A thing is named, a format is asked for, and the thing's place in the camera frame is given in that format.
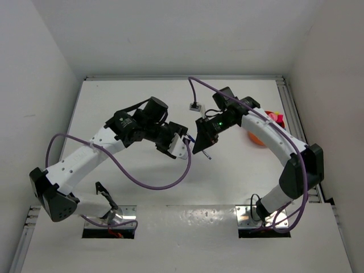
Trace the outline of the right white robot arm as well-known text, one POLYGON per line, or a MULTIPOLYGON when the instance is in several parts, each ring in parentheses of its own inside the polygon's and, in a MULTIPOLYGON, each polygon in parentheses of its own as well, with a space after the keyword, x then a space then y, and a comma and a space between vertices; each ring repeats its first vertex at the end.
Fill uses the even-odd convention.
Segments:
POLYGON ((268 147, 284 167, 279 183, 255 205, 255 215, 264 220, 292 200, 301 197, 324 179, 324 153, 296 139, 275 123, 251 97, 239 100, 229 87, 213 95, 220 114, 196 120, 197 137, 193 154, 218 141, 219 133, 238 125, 251 132, 268 147))

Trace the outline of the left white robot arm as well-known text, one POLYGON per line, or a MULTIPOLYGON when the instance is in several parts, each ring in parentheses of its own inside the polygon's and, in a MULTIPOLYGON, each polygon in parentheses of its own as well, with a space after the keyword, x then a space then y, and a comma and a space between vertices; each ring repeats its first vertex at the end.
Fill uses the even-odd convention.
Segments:
POLYGON ((170 158, 192 162, 187 127, 167 122, 168 106, 156 97, 116 111, 89 141, 69 156, 45 169, 35 168, 30 181, 36 198, 53 222, 73 214, 109 219, 118 205, 110 193, 96 185, 96 195, 75 196, 76 185, 106 159, 135 142, 148 140, 170 158))

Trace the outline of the pink glue bottle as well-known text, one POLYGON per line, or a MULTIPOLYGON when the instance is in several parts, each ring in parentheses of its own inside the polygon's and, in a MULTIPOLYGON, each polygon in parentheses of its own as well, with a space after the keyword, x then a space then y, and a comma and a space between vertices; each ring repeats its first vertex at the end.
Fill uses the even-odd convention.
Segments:
POLYGON ((275 120, 275 121, 278 119, 278 116, 277 116, 275 113, 270 113, 270 114, 269 114, 269 117, 270 117, 271 119, 275 120))

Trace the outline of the pink black highlighter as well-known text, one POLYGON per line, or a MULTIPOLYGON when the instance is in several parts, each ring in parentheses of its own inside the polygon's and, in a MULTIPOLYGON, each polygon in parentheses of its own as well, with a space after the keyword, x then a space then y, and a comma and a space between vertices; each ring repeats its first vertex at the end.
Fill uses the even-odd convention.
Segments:
POLYGON ((277 123, 284 123, 284 116, 282 114, 279 114, 277 117, 277 123))

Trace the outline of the blue ballpoint pen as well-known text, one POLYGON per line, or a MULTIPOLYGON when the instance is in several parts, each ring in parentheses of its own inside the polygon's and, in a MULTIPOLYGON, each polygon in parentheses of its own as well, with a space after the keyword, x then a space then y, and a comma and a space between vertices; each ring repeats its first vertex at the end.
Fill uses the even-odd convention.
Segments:
POLYGON ((212 159, 212 157, 206 152, 206 151, 202 151, 202 153, 209 159, 209 160, 211 160, 212 159))

